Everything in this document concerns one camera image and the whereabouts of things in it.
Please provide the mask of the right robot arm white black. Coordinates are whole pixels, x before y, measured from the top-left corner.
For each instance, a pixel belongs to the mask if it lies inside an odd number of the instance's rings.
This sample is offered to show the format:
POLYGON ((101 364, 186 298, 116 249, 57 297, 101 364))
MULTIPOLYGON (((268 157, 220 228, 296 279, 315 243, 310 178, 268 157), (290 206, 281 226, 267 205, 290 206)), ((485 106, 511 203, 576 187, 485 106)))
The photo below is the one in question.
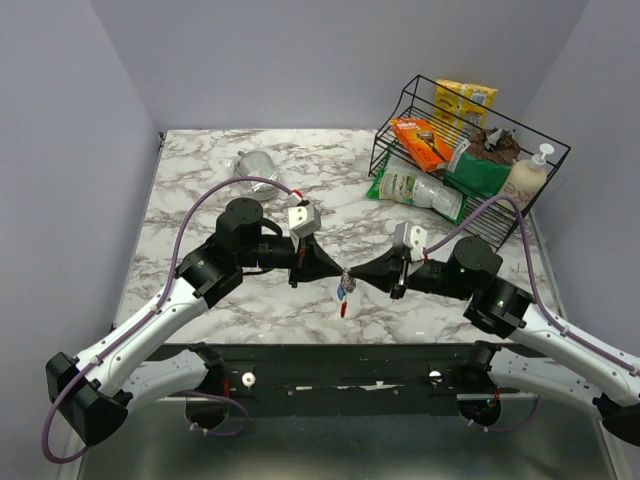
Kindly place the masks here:
POLYGON ((538 352, 528 359, 480 342, 460 367, 469 390, 489 385, 554 398, 600 419, 631 445, 639 443, 639 359, 551 312, 534 291, 502 279, 502 259, 479 237, 458 240, 444 261, 413 260, 405 247, 351 269, 394 299, 408 290, 465 300, 464 316, 479 330, 538 352))

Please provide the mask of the red carabiner keyring with chain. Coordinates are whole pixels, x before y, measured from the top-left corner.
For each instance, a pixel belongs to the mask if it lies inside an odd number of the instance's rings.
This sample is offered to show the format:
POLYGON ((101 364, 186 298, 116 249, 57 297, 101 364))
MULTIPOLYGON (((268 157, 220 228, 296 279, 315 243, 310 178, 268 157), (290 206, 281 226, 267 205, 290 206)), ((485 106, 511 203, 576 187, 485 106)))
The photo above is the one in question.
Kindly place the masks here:
MULTIPOLYGON (((342 284, 342 285, 344 286, 345 290, 346 290, 346 283, 347 283, 347 281, 348 281, 348 280, 350 280, 350 279, 355 279, 355 278, 351 276, 351 273, 350 273, 350 270, 349 270, 349 269, 345 269, 345 270, 342 272, 342 275, 341 275, 341 277, 340 277, 340 282, 339 282, 339 284, 342 284)), ((348 308, 348 296, 349 296, 350 294, 352 294, 352 293, 348 293, 348 292, 347 292, 347 295, 346 295, 346 297, 345 297, 345 299, 344 299, 343 301, 340 301, 340 300, 338 299, 338 300, 339 300, 339 302, 340 302, 339 315, 340 315, 340 317, 341 317, 341 318, 344 318, 344 317, 346 316, 347 308, 348 308)))

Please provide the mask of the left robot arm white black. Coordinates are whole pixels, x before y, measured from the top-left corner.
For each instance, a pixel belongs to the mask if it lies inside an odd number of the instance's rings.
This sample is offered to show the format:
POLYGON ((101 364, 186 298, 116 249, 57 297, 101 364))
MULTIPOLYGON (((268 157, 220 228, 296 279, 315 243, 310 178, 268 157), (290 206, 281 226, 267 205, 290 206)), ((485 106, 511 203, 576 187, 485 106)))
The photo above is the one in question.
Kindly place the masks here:
POLYGON ((341 267, 318 245, 318 210, 296 200, 288 228, 264 218, 261 204, 237 198, 216 220, 213 234, 181 262, 172 262, 163 289, 102 340, 76 355, 55 354, 45 366, 48 395, 88 446, 115 433, 136 406, 184 390, 214 393, 222 380, 220 357, 190 347, 165 363, 148 357, 171 335, 211 310, 239 287, 247 268, 282 269, 288 283, 338 277, 341 267))

